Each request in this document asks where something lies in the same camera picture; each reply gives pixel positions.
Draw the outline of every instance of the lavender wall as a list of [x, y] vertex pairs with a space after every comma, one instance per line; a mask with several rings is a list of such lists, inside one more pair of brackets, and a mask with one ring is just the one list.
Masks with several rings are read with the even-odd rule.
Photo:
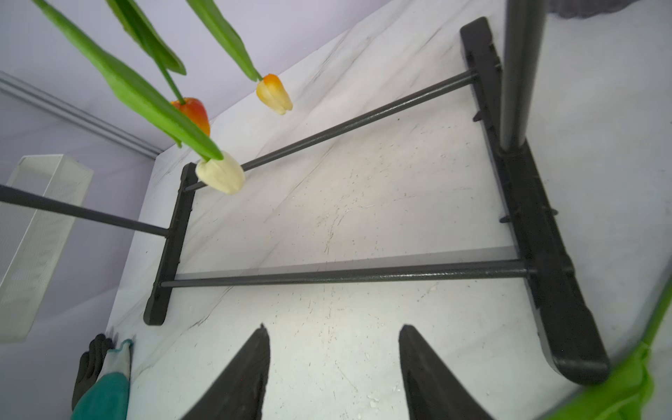
[[[3, 94], [0, 126], [0, 183], [24, 155], [64, 153], [95, 172], [85, 207], [138, 218], [154, 161]], [[75, 221], [28, 340], [0, 345], [0, 417], [69, 418], [79, 356], [104, 332], [132, 236]]]
[[[262, 75], [280, 74], [350, 29], [389, 0], [217, 0], [245, 41]], [[126, 35], [103, 0], [49, 0], [100, 46], [174, 100], [152, 60]], [[187, 67], [175, 76], [185, 96], [200, 98], [211, 118], [250, 94], [256, 84], [226, 55], [184, 0], [136, 0]], [[106, 82], [26, 0], [0, 5], [0, 70], [143, 138], [162, 149], [172, 140], [116, 101]], [[259, 112], [275, 115], [259, 103]]]

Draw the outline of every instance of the white tulip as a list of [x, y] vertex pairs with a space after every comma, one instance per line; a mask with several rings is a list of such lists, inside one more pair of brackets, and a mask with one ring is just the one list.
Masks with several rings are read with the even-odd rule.
[[201, 160], [196, 165], [196, 175], [205, 184], [226, 194], [235, 194], [245, 183], [243, 168], [230, 154], [222, 151], [224, 159], [216, 161]]

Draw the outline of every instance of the white marble surface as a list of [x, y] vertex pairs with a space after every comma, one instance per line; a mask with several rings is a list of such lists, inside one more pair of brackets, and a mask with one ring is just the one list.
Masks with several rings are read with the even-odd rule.
[[[460, 27], [487, 16], [501, 54], [502, 7], [393, 0], [282, 73], [294, 111], [276, 116], [250, 95], [215, 119], [213, 138], [245, 162], [460, 73]], [[671, 17], [665, 0], [550, 17], [530, 116], [537, 165], [613, 356], [637, 340], [669, 272]], [[200, 190], [178, 277], [514, 256], [475, 109], [462, 88], [254, 169], [235, 196]], [[195, 160], [175, 147], [157, 159], [142, 221], [168, 224], [181, 168]], [[260, 323], [271, 336], [268, 419], [406, 419], [404, 323], [498, 419], [535, 418], [577, 389], [546, 363], [522, 279], [176, 290], [165, 324], [148, 327], [162, 248], [136, 233], [109, 322], [136, 339], [129, 420], [180, 418]], [[671, 351], [667, 322], [645, 419], [666, 413]]]

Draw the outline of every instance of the gray wall trim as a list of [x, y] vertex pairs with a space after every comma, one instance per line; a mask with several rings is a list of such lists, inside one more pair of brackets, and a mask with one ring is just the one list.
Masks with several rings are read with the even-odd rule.
[[39, 90], [33, 85], [8, 75], [3, 71], [0, 71], [0, 91], [152, 160], [156, 159], [159, 153], [163, 152], [159, 147], [100, 120], [69, 103], [61, 101], [59, 98]]

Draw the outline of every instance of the black rod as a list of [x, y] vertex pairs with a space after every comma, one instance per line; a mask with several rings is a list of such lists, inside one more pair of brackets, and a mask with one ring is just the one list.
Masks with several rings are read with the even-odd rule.
[[[334, 138], [336, 136], [340, 136], [341, 134], [345, 134], [346, 132], [352, 131], [355, 128], [365, 126], [366, 124], [371, 124], [372, 122], [378, 121], [381, 118], [385, 118], [387, 116], [390, 116], [397, 112], [408, 109], [412, 106], [415, 106], [419, 103], [429, 101], [430, 99], [433, 99], [435, 97], [444, 95], [448, 92], [452, 92], [456, 89], [467, 86], [473, 83], [474, 78], [475, 78], [474, 72], [472, 71], [465, 71], [464, 73], [460, 73], [459, 75], [453, 76], [435, 85], [426, 87], [425, 89], [412, 93], [408, 96], [404, 96], [403, 98], [398, 99], [394, 102], [390, 102], [387, 105], [383, 105], [380, 108], [376, 108], [373, 111], [369, 111], [366, 114], [362, 114], [351, 120], [342, 122], [337, 126], [328, 128], [324, 131], [320, 131], [319, 133], [306, 137], [303, 140], [299, 140], [298, 142], [289, 144], [288, 146], [282, 147], [276, 151], [268, 153], [267, 155], [260, 156], [247, 163], [243, 163], [242, 165], [243, 171], [249, 171], [250, 169], [265, 165], [266, 163], [275, 161], [276, 159], [280, 159], [281, 157], [285, 157], [291, 155], [292, 153], [296, 153], [300, 150], [303, 150], [306, 147], [322, 143], [323, 141], [329, 140], [330, 138]], [[206, 186], [205, 183], [198, 182], [189, 187], [186, 187], [185, 191], [198, 190], [205, 186]]]
[[168, 237], [170, 235], [170, 230], [154, 226], [153, 224], [142, 223], [137, 220], [113, 216], [111, 214], [97, 212], [84, 207], [73, 206], [72, 204], [37, 196], [36, 194], [17, 190], [16, 188], [8, 187], [6, 185], [0, 185], [0, 202], [93, 220], [94, 222], [139, 230], [140, 232], [151, 233], [152, 235], [159, 235], [162, 237]]
[[335, 271], [311, 271], [305, 273], [259, 274], [193, 280], [170, 280], [161, 283], [164, 288], [254, 286], [270, 284], [323, 284], [364, 282], [406, 282], [411, 280], [465, 280], [479, 278], [526, 277], [528, 270], [519, 259], [505, 261], [479, 261], [475, 263], [452, 263], [411, 265], [406, 267], [383, 267], [345, 269]]
[[506, 10], [501, 133], [504, 151], [525, 144], [534, 75], [546, 23], [546, 0], [509, 0]]

